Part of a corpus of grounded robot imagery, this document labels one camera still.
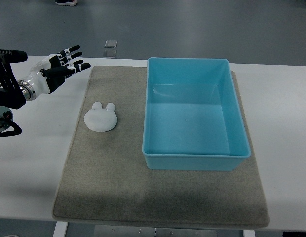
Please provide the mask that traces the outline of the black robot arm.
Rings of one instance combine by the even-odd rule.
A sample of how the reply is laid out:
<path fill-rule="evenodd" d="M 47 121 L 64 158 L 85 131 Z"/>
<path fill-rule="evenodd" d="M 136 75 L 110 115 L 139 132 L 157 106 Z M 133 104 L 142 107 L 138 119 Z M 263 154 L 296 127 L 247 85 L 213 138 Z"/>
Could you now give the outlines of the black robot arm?
<path fill-rule="evenodd" d="M 20 126 L 13 121 L 12 110 L 24 106 L 26 99 L 11 64 L 25 62 L 27 59 L 28 56 L 23 51 L 0 49 L 0 137 L 22 133 Z"/>

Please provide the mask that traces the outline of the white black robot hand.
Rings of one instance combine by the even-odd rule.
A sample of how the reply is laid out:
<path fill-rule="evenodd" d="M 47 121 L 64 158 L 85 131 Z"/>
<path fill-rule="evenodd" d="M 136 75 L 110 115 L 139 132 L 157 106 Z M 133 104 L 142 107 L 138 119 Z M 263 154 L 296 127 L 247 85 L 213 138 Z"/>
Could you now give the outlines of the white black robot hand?
<path fill-rule="evenodd" d="M 77 45 L 47 56 L 35 64 L 26 77 L 18 80 L 26 101 L 53 93 L 67 78 L 89 69 L 91 65 L 79 59 L 82 55 L 79 49 Z"/>

